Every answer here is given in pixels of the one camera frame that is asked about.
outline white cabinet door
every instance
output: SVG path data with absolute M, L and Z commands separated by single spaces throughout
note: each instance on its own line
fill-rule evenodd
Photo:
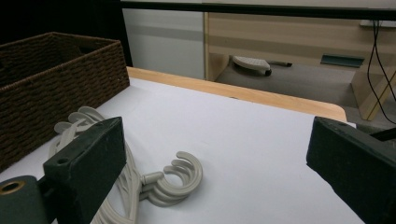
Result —
M 124 9 L 123 15 L 134 67 L 204 79 L 202 12 Z

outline white tabletop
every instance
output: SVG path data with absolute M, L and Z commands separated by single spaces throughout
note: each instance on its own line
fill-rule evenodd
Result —
M 160 171 L 180 150 L 203 165 L 198 190 L 172 207 L 140 203 L 139 223 L 362 223 L 306 165 L 312 115 L 136 78 L 98 111 L 122 117 L 142 175 Z M 40 178 L 49 144 L 0 181 Z

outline wicker basket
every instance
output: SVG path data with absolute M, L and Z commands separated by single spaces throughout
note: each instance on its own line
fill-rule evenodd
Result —
M 48 33 L 0 46 L 0 172 L 128 86 L 120 41 Z

